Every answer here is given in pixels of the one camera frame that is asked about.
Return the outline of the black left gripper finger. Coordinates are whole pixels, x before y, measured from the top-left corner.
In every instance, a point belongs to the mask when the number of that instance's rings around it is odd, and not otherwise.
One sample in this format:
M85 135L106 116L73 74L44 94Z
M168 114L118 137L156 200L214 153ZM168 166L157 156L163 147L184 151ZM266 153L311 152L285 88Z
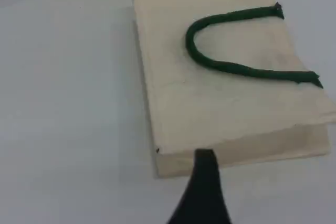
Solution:
M195 150L191 177L168 223L231 223L213 150Z

